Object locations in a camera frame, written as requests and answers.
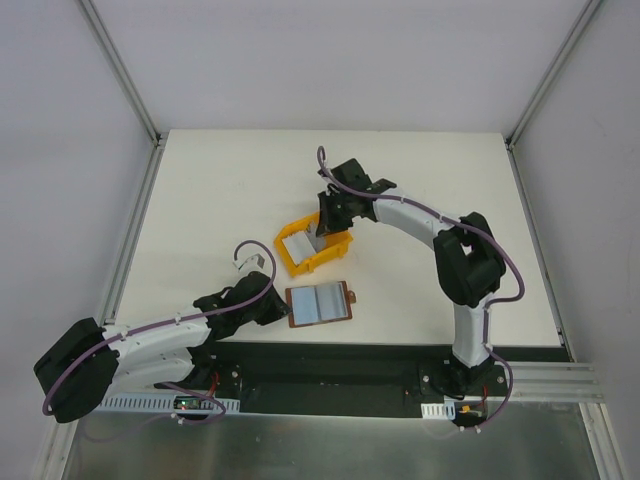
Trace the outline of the brown leather card holder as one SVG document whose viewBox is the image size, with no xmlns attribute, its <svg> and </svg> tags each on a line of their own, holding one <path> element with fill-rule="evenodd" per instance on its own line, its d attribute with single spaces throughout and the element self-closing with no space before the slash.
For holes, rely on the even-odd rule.
<svg viewBox="0 0 640 480">
<path fill-rule="evenodd" d="M 292 329 L 351 320 L 357 302 L 345 281 L 287 288 L 285 295 Z"/>
</svg>

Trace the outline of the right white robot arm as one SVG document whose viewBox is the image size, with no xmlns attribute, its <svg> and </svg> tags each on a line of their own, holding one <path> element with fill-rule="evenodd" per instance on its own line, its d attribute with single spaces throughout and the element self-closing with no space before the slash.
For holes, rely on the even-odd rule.
<svg viewBox="0 0 640 480">
<path fill-rule="evenodd" d="M 318 174 L 327 181 L 318 194 L 318 237 L 345 232 L 363 218 L 394 227 L 432 250 L 440 288 L 454 306 L 454 342 L 449 362 L 431 376 L 429 385 L 455 399 L 476 392 L 495 363 L 488 343 L 488 307 L 506 272 L 485 217 L 473 212 L 447 220 L 403 196 L 395 183 L 373 182 L 354 158 L 330 169 L 325 149 L 319 147 L 317 160 Z"/>
</svg>

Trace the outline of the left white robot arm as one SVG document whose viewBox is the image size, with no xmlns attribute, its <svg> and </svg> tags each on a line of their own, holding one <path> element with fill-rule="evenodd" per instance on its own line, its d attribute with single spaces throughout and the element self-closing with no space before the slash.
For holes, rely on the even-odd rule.
<svg viewBox="0 0 640 480">
<path fill-rule="evenodd" d="M 266 326 L 290 312 L 271 279 L 252 272 L 169 320 L 132 328 L 101 327 L 92 317 L 79 320 L 34 366 L 45 394 L 42 410 L 63 424 L 128 390 L 164 383 L 207 388 L 218 341 L 248 323 Z"/>
</svg>

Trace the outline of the stack of credit cards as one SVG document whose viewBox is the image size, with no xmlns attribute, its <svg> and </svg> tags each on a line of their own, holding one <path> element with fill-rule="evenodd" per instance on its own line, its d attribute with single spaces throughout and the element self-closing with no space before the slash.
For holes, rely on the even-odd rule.
<svg viewBox="0 0 640 480">
<path fill-rule="evenodd" d="M 294 265 L 299 265 L 316 254 L 316 249 L 305 231 L 285 237 L 282 243 Z"/>
</svg>

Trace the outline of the yellow plastic bin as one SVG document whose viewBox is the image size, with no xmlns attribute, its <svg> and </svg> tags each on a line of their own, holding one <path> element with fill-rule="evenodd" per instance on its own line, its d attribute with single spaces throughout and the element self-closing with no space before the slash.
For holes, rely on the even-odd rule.
<svg viewBox="0 0 640 480">
<path fill-rule="evenodd" d="M 353 237 L 348 231 L 318 237 L 318 212 L 284 226 L 274 246 L 291 277 L 313 273 L 318 267 L 343 258 Z"/>
</svg>

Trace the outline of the right aluminium frame post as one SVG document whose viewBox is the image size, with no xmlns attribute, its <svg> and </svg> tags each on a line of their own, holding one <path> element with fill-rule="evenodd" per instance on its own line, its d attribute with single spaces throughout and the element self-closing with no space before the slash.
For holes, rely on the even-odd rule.
<svg viewBox="0 0 640 480">
<path fill-rule="evenodd" d="M 567 34 L 564 36 L 557 51 L 536 84 L 513 128 L 506 135 L 505 145 L 508 151 L 514 149 L 525 133 L 537 111 L 550 94 L 555 82 L 560 78 L 561 73 L 569 63 L 571 56 L 578 48 L 587 30 L 594 23 L 597 15 L 605 4 L 606 1 L 604 0 L 588 0 L 583 3 L 578 15 L 572 22 Z"/>
</svg>

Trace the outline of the aluminium frame post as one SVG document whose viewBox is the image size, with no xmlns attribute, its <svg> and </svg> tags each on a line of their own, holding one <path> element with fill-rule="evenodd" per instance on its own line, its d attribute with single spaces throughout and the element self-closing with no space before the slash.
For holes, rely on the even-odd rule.
<svg viewBox="0 0 640 480">
<path fill-rule="evenodd" d="M 96 4 L 91 0 L 75 1 L 81 15 L 86 21 L 91 34 L 104 56 L 116 82 L 118 83 L 125 99 L 132 108 L 138 122 L 144 129 L 147 137 L 154 147 L 163 141 L 162 132 L 152 119 L 145 102 L 127 68 L 108 27 L 102 18 Z"/>
<path fill-rule="evenodd" d="M 506 135 L 505 145 L 508 151 L 514 149 L 525 133 L 537 111 L 550 94 L 555 82 L 560 78 L 561 73 L 569 63 L 571 56 L 578 48 L 587 30 L 594 23 L 597 15 L 605 4 L 606 1 L 604 0 L 588 0 L 583 3 L 578 15 L 572 22 L 567 34 L 564 36 L 557 51 L 536 84 L 513 128 Z"/>
</svg>

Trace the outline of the aluminium front rail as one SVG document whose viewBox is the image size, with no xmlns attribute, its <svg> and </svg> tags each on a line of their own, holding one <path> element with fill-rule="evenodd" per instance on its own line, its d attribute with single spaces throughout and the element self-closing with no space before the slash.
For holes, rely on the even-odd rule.
<svg viewBox="0 0 640 480">
<path fill-rule="evenodd" d="M 215 380 L 221 389 L 250 388 L 262 383 L 305 385 L 387 385 L 424 397 L 443 397 L 429 385 L 448 362 L 424 361 L 347 361 L 328 359 L 258 359 L 244 364 L 212 361 L 196 366 L 189 359 L 162 358 L 155 363 L 120 368 L 117 365 L 92 367 L 88 364 L 60 375 L 61 383 L 50 390 L 52 407 L 66 401 L 78 401 L 93 410 L 104 398 L 137 388 L 162 388 L 166 382 L 186 390 L 204 390 Z M 486 390 L 491 396 L 504 396 L 509 387 L 518 395 L 558 397 L 571 401 L 578 397 L 600 397 L 593 372 L 574 363 L 530 363 L 494 366 L 478 388 L 466 396 L 479 396 Z"/>
</svg>

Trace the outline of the left aluminium frame post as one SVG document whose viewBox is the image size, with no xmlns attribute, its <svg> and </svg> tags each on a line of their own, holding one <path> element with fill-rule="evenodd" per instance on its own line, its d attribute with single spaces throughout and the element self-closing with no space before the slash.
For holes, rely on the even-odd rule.
<svg viewBox="0 0 640 480">
<path fill-rule="evenodd" d="M 116 82 L 118 83 L 125 99 L 132 108 L 138 122 L 144 129 L 147 137 L 154 147 L 163 141 L 162 132 L 152 119 L 145 102 L 127 68 L 108 27 L 102 18 L 96 4 L 91 0 L 75 1 L 81 15 L 86 21 L 91 34 L 104 56 Z"/>
</svg>

